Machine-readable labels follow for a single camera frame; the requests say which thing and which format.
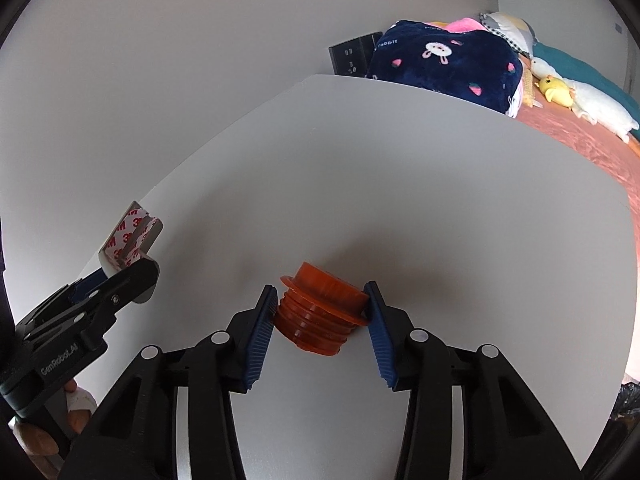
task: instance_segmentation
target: pink pillow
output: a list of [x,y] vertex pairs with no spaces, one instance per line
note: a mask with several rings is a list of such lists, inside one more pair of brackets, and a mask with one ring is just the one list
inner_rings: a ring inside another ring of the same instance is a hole
[[[428,25],[433,25],[433,27],[443,28],[439,25],[435,25],[435,23],[428,23]],[[472,30],[486,30],[485,27],[482,26],[481,23],[476,22],[473,18],[462,18],[461,20],[457,20],[456,22],[449,23],[444,30],[449,32],[470,32]]]

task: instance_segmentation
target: white wall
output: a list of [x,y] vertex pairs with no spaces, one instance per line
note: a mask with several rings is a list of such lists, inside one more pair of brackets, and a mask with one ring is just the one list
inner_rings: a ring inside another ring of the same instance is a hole
[[[609,0],[498,0],[500,10],[526,20],[538,39],[596,67],[623,88],[628,31]],[[623,33],[615,29],[622,26]]]
[[634,67],[631,74],[631,96],[640,103],[640,48],[638,48],[638,44],[631,40],[629,42],[632,45],[633,52],[629,52],[629,56],[633,55],[634,59]]
[[328,47],[496,0],[33,0],[0,50],[5,279],[22,317],[74,280],[131,200]]

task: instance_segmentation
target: navy blue blanket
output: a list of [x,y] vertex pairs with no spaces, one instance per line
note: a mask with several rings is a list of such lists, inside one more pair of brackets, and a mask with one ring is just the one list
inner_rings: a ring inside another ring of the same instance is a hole
[[380,38],[367,77],[435,90],[506,113],[522,78],[509,44],[484,30],[402,20]]

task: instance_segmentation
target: stuffed animal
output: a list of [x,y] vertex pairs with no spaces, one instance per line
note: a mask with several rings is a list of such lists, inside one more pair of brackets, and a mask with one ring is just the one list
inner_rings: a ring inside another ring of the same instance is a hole
[[540,83],[536,83],[536,86],[540,88],[547,101],[553,101],[566,108],[574,105],[572,91],[562,79],[547,75],[540,80]]
[[590,84],[572,79],[565,81],[574,89],[574,106],[571,110],[576,116],[588,120],[591,124],[602,124],[624,142],[629,143],[629,130],[637,130],[639,125],[623,105]]
[[553,77],[562,79],[562,76],[558,72],[556,72],[555,68],[549,65],[549,63],[547,63],[544,59],[540,59],[539,57],[534,57],[533,59],[531,59],[531,72],[538,79],[544,79],[548,75],[552,75]]
[[533,89],[533,74],[528,66],[522,67],[522,85],[524,86],[522,103],[532,108],[536,104],[536,92]]

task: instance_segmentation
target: yellow plush toy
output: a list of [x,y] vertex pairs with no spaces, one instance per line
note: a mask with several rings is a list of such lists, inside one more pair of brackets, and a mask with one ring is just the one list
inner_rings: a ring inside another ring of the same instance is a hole
[[536,86],[540,88],[547,101],[553,101],[567,108],[574,105],[574,93],[561,79],[548,75],[541,79],[540,83],[536,83]]

